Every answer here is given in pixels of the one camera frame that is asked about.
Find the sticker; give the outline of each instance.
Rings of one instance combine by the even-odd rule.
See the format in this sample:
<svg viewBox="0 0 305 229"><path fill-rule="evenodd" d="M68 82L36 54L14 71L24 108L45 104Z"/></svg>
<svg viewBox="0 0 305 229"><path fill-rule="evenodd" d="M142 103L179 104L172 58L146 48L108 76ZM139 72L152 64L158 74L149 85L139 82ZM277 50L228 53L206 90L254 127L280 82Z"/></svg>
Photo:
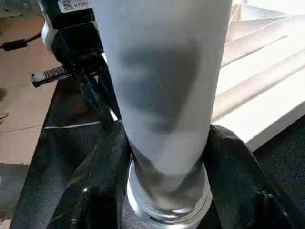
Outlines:
<svg viewBox="0 0 305 229"><path fill-rule="evenodd" d="M92 0L60 0L58 6L62 13L70 13L92 8Z"/></svg>

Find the black cloth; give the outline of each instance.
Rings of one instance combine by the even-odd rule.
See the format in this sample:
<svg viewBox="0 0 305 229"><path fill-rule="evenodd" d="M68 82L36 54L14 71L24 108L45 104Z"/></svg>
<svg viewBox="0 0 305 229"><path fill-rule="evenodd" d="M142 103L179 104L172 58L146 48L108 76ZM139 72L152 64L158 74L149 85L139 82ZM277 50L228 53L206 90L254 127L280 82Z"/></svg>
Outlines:
<svg viewBox="0 0 305 229"><path fill-rule="evenodd" d="M254 153L262 168L305 213L305 116Z"/></svg>
<svg viewBox="0 0 305 229"><path fill-rule="evenodd" d="M95 150L104 134L99 121L97 112L83 98L72 78L58 82L11 229L47 227L75 170ZM211 156L205 162L210 160L206 167L223 228L240 228L236 226L240 194L250 190L250 184L272 189L270 180L240 139L226 129L212 127L205 155ZM289 199L285 193L274 195ZM123 229L145 228L126 198L121 225Z"/></svg>

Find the floor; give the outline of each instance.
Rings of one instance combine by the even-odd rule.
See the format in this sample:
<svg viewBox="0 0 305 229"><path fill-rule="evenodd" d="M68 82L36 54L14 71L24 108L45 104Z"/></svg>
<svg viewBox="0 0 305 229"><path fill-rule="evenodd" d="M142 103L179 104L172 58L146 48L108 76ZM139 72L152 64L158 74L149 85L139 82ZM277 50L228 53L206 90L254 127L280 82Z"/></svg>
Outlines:
<svg viewBox="0 0 305 229"><path fill-rule="evenodd" d="M39 17L0 19L0 43L28 38L42 26L43 19ZM9 113L0 124L0 164L31 163L56 84L34 88L28 75L58 65L41 39L27 48L0 50L0 111ZM8 229L9 224L9 220L5 221L0 229Z"/></svg>

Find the white pipe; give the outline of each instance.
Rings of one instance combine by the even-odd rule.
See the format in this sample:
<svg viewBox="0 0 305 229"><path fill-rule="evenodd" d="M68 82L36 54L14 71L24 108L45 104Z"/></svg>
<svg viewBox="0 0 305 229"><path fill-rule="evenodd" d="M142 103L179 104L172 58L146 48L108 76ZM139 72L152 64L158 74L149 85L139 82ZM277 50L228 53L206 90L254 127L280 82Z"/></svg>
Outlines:
<svg viewBox="0 0 305 229"><path fill-rule="evenodd" d="M230 0L93 0L134 152L129 184L153 218L187 220L201 205L200 157L230 7Z"/></svg>

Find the black fabric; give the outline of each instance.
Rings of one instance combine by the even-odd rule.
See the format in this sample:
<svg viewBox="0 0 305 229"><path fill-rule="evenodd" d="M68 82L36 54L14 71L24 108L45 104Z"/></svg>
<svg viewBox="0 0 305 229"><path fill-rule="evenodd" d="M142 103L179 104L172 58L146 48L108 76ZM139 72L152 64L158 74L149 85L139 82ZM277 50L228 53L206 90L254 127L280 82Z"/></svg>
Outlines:
<svg viewBox="0 0 305 229"><path fill-rule="evenodd" d="M232 131L211 126L204 164L224 229L305 227L304 214Z"/></svg>
<svg viewBox="0 0 305 229"><path fill-rule="evenodd" d="M58 81L10 228L47 227L69 179L103 131L101 124L52 127L98 121L73 78Z"/></svg>
<svg viewBox="0 0 305 229"><path fill-rule="evenodd" d="M263 169L305 213L305 116L254 153Z"/></svg>
<svg viewBox="0 0 305 229"><path fill-rule="evenodd" d="M97 113L85 101L73 79L59 81L10 225L11 229L47 227L75 170L96 149L99 139L104 135L105 128L101 123L92 124L97 121ZM85 125L67 127L77 124ZM211 189L223 228L241 228L238 223L241 196L252 199L254 196L248 198L244 195L246 191L251 193L254 190L252 185L256 185L256 190L263 190L263 193L271 193L276 201L278 198L282 200L283 203L272 206L277 206L276 209L279 206L289 206L287 216L294 221L300 218L300 222L303 222L303 215L300 216L294 209L288 195L265 175L255 157L234 133L221 127L212 127L205 156ZM255 216L251 215L251 208L249 209L246 219L255 220ZM122 207L122 228L144 229L126 199Z"/></svg>
<svg viewBox="0 0 305 229"><path fill-rule="evenodd" d="M46 228L70 177L96 147L101 129L42 130L10 228Z"/></svg>
<svg viewBox="0 0 305 229"><path fill-rule="evenodd" d="M44 126L63 127L99 120L97 112L84 99L73 77L58 81Z"/></svg>
<svg viewBox="0 0 305 229"><path fill-rule="evenodd" d="M48 229L119 228L131 149L121 121L101 135L71 177Z"/></svg>

